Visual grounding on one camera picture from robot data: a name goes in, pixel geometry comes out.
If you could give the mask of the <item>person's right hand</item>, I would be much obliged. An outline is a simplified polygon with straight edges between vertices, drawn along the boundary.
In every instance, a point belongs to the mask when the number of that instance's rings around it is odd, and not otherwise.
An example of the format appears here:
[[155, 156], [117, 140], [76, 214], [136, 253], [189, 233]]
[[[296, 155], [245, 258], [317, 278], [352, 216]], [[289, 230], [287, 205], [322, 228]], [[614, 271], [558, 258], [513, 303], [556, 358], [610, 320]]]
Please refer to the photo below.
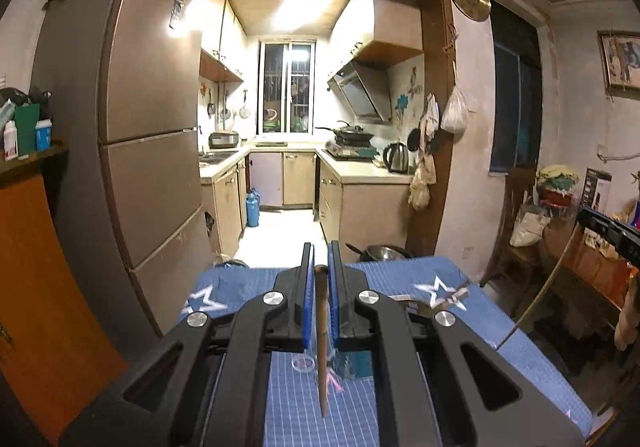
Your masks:
[[620, 317], [616, 323], [614, 343], [616, 349], [625, 351], [638, 337], [639, 327], [639, 273], [630, 279], [629, 288]]

